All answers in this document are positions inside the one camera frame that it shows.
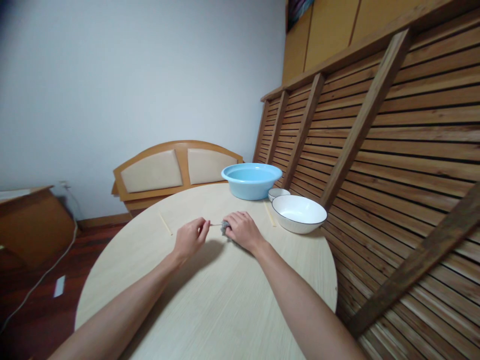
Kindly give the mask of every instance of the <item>person's left hand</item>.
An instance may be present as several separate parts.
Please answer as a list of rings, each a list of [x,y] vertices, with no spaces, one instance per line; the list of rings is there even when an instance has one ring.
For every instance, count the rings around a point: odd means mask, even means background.
[[[176,232],[173,253],[184,263],[205,244],[209,230],[210,220],[203,217],[187,222]]]

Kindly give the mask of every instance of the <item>hand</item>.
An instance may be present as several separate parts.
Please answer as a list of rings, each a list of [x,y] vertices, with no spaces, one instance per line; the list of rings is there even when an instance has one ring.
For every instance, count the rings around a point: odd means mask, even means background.
[[[210,220],[205,220],[203,217],[187,222],[178,229],[173,253],[178,256],[182,264],[205,244],[209,230]]]
[[[231,227],[227,227],[226,235],[256,257],[258,247],[266,243],[266,240],[249,213],[246,211],[232,212],[223,220],[228,221]]]

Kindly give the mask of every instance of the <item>beige cushion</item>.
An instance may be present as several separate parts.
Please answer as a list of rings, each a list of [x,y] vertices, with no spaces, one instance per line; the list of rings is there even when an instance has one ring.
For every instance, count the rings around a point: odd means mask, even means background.
[[[183,185],[175,150],[145,157],[124,169],[120,174],[129,193]]]
[[[190,183],[205,184],[222,181],[222,170],[237,164],[236,158],[205,149],[188,149]]]

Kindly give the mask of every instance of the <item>white ceramic bowl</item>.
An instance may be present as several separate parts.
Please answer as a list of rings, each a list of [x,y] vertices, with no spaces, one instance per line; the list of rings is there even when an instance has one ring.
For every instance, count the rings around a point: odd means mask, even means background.
[[[327,212],[320,204],[303,196],[278,196],[271,205],[280,225],[292,233],[311,233],[327,219]]]
[[[268,190],[268,198],[272,202],[275,198],[282,196],[282,195],[290,195],[290,191],[281,189],[281,188],[271,188]]]

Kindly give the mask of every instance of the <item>wooden chair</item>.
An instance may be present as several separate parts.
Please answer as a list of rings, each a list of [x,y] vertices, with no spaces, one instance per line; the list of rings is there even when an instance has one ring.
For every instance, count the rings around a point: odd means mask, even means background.
[[[225,183],[222,169],[243,162],[240,155],[210,142],[165,142],[142,151],[113,170],[115,183],[111,193],[120,197],[134,217],[172,194]]]

